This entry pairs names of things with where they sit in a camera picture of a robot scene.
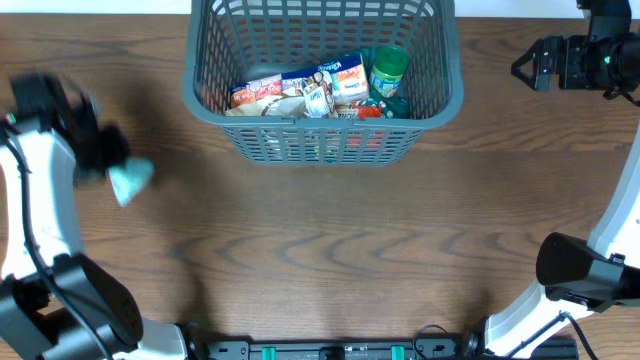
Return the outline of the small teal white packet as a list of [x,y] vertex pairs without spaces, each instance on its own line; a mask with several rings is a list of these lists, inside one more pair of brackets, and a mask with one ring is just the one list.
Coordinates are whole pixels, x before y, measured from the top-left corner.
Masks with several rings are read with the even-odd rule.
[[108,175],[118,204],[126,207],[151,182],[154,165],[146,158],[128,157],[110,167]]

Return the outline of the green lid jar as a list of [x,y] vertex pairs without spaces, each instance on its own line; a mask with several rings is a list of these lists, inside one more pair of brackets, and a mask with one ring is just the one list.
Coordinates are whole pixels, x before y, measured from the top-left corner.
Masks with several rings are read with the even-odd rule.
[[383,98],[396,95],[409,64],[409,54],[397,47],[380,47],[375,51],[369,83]]

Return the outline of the green Nescafe coffee bag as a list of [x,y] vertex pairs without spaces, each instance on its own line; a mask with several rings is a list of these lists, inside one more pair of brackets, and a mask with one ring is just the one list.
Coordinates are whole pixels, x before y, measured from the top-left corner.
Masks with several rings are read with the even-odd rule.
[[[357,51],[357,53],[362,56],[368,82],[369,82],[369,72],[371,69],[371,64],[375,56],[375,51],[377,49],[361,48]],[[375,89],[371,87],[369,83],[369,98],[372,101],[375,101],[376,103],[379,104],[382,114],[386,118],[407,118],[409,116],[408,101],[404,97],[399,95],[399,90],[401,88],[401,85],[402,85],[402,82],[400,84],[398,92],[394,97],[383,98],[376,92]]]

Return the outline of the San Remo spaghetti packet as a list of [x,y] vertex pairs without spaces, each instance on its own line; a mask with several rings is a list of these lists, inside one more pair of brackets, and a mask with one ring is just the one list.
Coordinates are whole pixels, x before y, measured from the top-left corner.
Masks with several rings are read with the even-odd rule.
[[366,119],[382,117],[381,109],[375,105],[339,105],[335,110],[339,118]]

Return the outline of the Kleenex tissue multipack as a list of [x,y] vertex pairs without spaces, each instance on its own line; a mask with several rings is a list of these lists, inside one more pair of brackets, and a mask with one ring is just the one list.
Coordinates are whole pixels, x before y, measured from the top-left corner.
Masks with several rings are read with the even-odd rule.
[[349,55],[236,86],[231,90],[231,107],[256,102],[271,95],[299,97],[316,87],[328,89],[337,105],[366,99],[369,96],[369,83],[362,56]]

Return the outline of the beige Pantree snack bag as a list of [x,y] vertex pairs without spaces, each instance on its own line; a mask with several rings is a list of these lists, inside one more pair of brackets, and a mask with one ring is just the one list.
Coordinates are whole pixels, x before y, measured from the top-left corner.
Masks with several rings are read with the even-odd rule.
[[225,115],[332,118],[335,115],[334,105],[329,90],[316,87],[310,93],[299,97],[271,95],[256,102],[231,107],[225,111]]

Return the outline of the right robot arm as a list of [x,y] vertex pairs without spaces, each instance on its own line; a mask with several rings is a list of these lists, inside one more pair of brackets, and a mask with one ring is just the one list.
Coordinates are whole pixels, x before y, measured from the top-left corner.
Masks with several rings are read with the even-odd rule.
[[[639,35],[628,0],[580,0],[585,35],[537,40],[511,73],[535,91],[556,75],[562,90],[625,98],[639,87]],[[536,278],[507,308],[468,334],[463,359],[530,359],[552,336],[581,318],[639,304],[639,145],[634,143],[603,217],[582,240],[554,232],[541,244]]]

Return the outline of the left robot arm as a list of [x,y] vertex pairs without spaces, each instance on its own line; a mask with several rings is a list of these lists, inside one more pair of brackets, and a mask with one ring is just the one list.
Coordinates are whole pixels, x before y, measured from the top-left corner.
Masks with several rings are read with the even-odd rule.
[[74,190],[108,179],[127,205],[153,163],[119,128],[100,127],[91,99],[31,73],[10,82],[1,118],[8,240],[1,266],[1,336],[23,359],[186,359],[182,329],[144,318],[129,290],[91,260]]

